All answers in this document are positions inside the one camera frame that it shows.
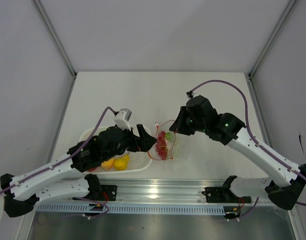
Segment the red grape bunch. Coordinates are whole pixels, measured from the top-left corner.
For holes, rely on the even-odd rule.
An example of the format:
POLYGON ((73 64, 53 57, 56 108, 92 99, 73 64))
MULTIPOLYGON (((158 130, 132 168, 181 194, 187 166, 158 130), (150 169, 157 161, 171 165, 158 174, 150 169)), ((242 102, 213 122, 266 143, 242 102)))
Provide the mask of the red grape bunch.
POLYGON ((162 160, 167 159, 169 150, 167 147, 165 131, 161 131, 160 133, 158 133, 155 151, 162 160))

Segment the clear zip top bag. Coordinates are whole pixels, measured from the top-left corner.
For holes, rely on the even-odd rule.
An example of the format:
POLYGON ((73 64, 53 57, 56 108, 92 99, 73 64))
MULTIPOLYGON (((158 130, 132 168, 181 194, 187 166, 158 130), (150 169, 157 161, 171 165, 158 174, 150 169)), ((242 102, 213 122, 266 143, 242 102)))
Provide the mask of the clear zip top bag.
POLYGON ((154 137, 157 142, 148 151, 148 156, 154 161, 181 161, 188 153, 184 136, 169 130, 175 121, 155 122, 154 137))

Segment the orange fruit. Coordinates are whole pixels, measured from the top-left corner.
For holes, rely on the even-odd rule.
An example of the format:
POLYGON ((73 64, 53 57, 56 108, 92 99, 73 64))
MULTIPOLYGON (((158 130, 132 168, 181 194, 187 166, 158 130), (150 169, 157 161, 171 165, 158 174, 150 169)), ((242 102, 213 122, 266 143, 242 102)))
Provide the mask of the orange fruit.
POLYGON ((115 162, 115 159, 114 159, 114 158, 111 158, 111 159, 109 159, 109 160, 107 160, 107 161, 104 161, 104 162, 100 165, 100 167, 101 167, 101 169, 103 169, 103 170, 105 170, 105 171, 108 171, 108 170, 110 170, 110 169, 113 167, 114 162, 115 162))

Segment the white cauliflower with leaves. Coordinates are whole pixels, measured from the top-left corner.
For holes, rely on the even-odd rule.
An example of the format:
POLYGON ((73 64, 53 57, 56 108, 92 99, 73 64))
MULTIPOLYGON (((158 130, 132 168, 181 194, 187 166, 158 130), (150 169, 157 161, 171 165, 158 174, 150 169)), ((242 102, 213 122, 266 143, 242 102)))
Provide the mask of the white cauliflower with leaves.
POLYGON ((167 160, 184 158, 187 155, 186 136, 171 131, 166 132, 166 144, 168 148, 167 160))

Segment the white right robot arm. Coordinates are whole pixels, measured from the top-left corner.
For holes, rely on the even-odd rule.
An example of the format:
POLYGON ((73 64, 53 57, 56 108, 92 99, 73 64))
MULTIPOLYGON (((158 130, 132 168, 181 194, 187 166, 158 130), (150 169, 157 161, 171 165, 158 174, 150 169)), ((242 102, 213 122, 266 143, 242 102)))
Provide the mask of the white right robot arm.
POLYGON ((238 197, 266 198, 288 211, 298 204, 306 185, 306 163, 294 163, 257 140, 248 125, 231 113, 217 113, 207 98, 198 95, 181 106, 169 130, 186 136, 204 133, 239 152, 267 174, 266 178, 229 176, 221 189, 225 201, 232 202, 238 197))

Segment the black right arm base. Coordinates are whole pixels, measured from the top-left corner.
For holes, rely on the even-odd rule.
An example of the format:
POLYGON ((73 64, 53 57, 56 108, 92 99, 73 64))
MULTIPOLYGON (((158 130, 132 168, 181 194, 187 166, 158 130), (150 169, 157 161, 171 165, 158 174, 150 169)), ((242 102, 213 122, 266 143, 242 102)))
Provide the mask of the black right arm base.
POLYGON ((252 202, 251 197, 237 197, 230 190, 223 190, 222 187, 205 187, 201 192, 205 196, 206 202, 211 204, 233 204, 233 206, 224 206, 224 218, 229 220, 238 220, 242 214, 242 208, 245 204, 252 202))

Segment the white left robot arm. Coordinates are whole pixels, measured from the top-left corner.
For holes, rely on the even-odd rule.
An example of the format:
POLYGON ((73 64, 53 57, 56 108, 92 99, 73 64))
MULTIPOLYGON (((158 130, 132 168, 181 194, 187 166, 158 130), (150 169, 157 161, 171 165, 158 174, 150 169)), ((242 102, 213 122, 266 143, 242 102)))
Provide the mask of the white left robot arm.
POLYGON ((94 174, 77 180, 63 179, 100 167, 102 163, 125 152, 148 152, 157 139, 146 132, 143 125, 133 129, 108 127, 98 135, 91 133, 85 140, 71 147, 54 162, 29 173, 14 176, 6 173, 0 177, 4 196, 4 211, 10 218, 31 212, 41 203, 61 199, 86 199, 95 201, 102 196, 102 185, 94 174))

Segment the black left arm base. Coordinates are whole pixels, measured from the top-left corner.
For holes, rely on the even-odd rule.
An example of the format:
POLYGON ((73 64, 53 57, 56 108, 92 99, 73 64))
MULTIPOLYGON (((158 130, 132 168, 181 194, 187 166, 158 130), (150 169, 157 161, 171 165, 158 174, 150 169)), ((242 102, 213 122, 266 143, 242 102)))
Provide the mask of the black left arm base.
POLYGON ((103 190, 95 200, 83 200, 76 197, 73 197, 72 200, 86 202, 86 212, 84 211, 82 215, 91 219, 109 212, 108 203, 116 200, 116 190, 116 186, 104 185, 103 190))

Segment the white perforated plastic basket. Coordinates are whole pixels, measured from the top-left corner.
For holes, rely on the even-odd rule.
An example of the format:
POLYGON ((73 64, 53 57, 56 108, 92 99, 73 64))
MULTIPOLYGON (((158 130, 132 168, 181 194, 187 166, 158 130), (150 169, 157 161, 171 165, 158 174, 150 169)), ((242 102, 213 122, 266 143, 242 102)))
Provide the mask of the white perforated plastic basket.
MULTIPOLYGON (((96 130, 94 136, 99 135, 100 132, 106 130, 107 128, 108 128, 108 126, 99 127, 96 130)), ((131 128, 133 129, 133 133, 136 136, 139 137, 139 132, 137 130, 136 124, 132 124, 131 128)), ((146 126, 143 125, 143 128, 149 135, 152 135, 151 131, 146 126)), ((89 137, 89 135, 91 134, 93 129, 94 128, 91 127, 89 129, 85 130, 80 135, 78 142, 85 141, 89 137)), ((129 161, 128 161, 126 170, 117 171, 112 166, 110 169, 107 169, 107 170, 103 169, 102 167, 97 167, 95 170, 87 171, 87 172, 92 173, 92 174, 96 174, 96 175, 113 175, 113 174, 123 174, 123 173, 135 173, 135 172, 139 172, 139 171, 143 171, 143 170, 147 169, 153 161, 149 157, 147 152, 129 152, 129 151, 126 151, 125 153, 123 153, 120 156, 116 156, 115 160, 117 160, 117 158, 122 157, 126 154, 129 155, 129 161)))

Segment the yellow lemon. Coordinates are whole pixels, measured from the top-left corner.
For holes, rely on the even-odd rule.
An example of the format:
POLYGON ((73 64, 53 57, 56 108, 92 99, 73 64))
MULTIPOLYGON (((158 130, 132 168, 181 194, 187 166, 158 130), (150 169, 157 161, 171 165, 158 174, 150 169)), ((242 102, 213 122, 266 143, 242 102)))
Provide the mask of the yellow lemon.
POLYGON ((113 167, 116 171, 125 171, 128 167, 128 162, 124 158, 117 158, 113 163, 113 167))

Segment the red peach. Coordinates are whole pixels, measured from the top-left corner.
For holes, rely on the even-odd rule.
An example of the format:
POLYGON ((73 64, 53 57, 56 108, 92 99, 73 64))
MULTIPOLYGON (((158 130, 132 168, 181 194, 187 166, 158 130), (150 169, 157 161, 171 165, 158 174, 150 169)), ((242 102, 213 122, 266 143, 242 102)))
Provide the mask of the red peach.
POLYGON ((93 172, 93 171, 95 171, 97 168, 95 167, 95 168, 90 168, 88 171, 89 172, 93 172))

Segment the aluminium rail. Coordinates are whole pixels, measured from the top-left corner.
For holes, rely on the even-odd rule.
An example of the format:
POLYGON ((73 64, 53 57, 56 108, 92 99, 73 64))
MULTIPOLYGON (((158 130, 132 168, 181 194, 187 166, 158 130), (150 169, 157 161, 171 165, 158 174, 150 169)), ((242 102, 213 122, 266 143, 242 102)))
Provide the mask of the aluminium rail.
MULTIPOLYGON (((163 194, 163 189, 159 186, 144 185, 106 185, 117 187, 116 199, 122 197, 134 199, 158 199, 163 194)), ((52 202, 72 198, 95 200, 104 189, 95 175, 88 175, 78 180, 60 182, 38 189, 29 193, 24 199, 33 205, 40 205, 42 202, 52 202)))

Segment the left aluminium frame post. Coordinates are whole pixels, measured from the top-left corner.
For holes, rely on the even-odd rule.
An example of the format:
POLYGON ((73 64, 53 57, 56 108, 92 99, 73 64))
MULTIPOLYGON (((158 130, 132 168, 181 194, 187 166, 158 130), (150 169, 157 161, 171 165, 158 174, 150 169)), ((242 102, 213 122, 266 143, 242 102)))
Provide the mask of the left aluminium frame post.
POLYGON ((73 64, 71 60, 69 59, 69 56, 67 54, 67 51, 65 50, 62 41, 60 40, 58 33, 52 24, 52 21, 50 17, 48 16, 42 2, 40 0, 32 0, 31 1, 33 7, 35 8, 38 16, 41 19, 41 22, 43 23, 50 39, 52 40, 59 56, 63 60, 67 70, 69 71, 70 75, 75 78, 77 76, 77 72, 75 71, 75 68, 73 67, 73 64))

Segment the aluminium frame post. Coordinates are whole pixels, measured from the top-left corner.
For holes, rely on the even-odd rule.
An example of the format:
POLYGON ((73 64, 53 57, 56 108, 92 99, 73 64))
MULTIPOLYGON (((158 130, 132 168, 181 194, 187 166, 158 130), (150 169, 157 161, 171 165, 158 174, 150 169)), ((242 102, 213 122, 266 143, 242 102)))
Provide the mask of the aluminium frame post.
POLYGON ((63 60, 67 70, 69 71, 70 75, 75 78, 77 76, 77 72, 75 71, 75 68, 73 67, 73 64, 71 60, 69 59, 69 56, 67 54, 67 51, 65 50, 62 41, 60 40, 58 33, 52 24, 52 21, 50 17, 48 16, 42 2, 40 0, 32 0, 31 1, 33 7, 35 8, 38 16, 41 19, 41 22, 43 23, 50 39, 52 40, 59 56, 63 60))
POLYGON ((288 23, 292 13, 294 12, 295 8, 297 7, 299 0, 289 0, 286 4, 286 7, 283 9, 280 17, 278 18, 276 24, 274 25, 268 39, 266 40, 263 48, 260 51, 260 54, 256 58, 255 63, 253 64, 250 72, 248 73, 249 79, 252 81, 254 76, 256 75, 257 71, 265 61, 266 57, 270 53, 272 47, 274 46, 275 42, 277 41, 279 35, 281 34, 282 30, 288 23))

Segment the right aluminium frame post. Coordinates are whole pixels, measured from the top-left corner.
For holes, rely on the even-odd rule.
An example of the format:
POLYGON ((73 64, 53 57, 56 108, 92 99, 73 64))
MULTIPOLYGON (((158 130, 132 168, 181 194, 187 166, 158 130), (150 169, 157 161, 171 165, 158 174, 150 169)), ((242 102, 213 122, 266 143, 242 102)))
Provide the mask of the right aluminium frame post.
POLYGON ((276 24, 274 25, 268 39, 266 40, 263 48, 260 51, 260 54, 256 58, 255 63, 253 64, 250 72, 248 73, 249 79, 252 81, 254 76, 256 75, 257 71, 265 61, 266 57, 270 53, 272 47, 274 46, 275 42, 277 41, 279 35, 281 34, 282 30, 288 23, 292 13, 294 12, 295 8, 297 7, 299 0, 289 0, 286 4, 286 7, 283 9, 280 17, 278 18, 276 24))

